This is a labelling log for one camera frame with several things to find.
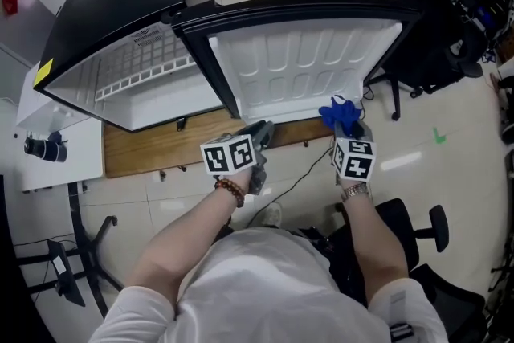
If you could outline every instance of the green marker on floor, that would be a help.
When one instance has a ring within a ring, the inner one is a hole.
[[[435,140],[436,145],[441,145],[442,143],[447,141],[446,136],[439,136],[439,134],[437,132],[437,128],[433,128],[433,130],[434,130],[434,140]]]

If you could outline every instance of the yellow sticker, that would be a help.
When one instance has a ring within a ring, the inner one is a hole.
[[[50,61],[47,64],[39,68],[38,72],[35,75],[34,86],[36,86],[41,80],[48,76],[53,61],[53,59],[50,59]]]

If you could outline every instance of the wire rack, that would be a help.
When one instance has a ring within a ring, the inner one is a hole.
[[[101,57],[95,101],[150,80],[194,66],[191,55],[172,30],[132,38]]]

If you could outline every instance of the beaded bracelet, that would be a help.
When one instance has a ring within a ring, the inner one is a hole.
[[[221,179],[218,180],[214,184],[214,188],[217,189],[219,187],[222,187],[223,189],[227,189],[238,201],[237,207],[243,207],[244,206],[244,194],[241,188],[236,185],[233,181],[229,179]]]

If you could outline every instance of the white t-shirt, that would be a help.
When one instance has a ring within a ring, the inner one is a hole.
[[[177,312],[153,290],[125,288],[90,342],[379,343],[404,322],[414,341],[448,342],[416,281],[386,285],[368,310],[339,292],[328,268],[309,241],[287,231],[238,231],[210,249]]]

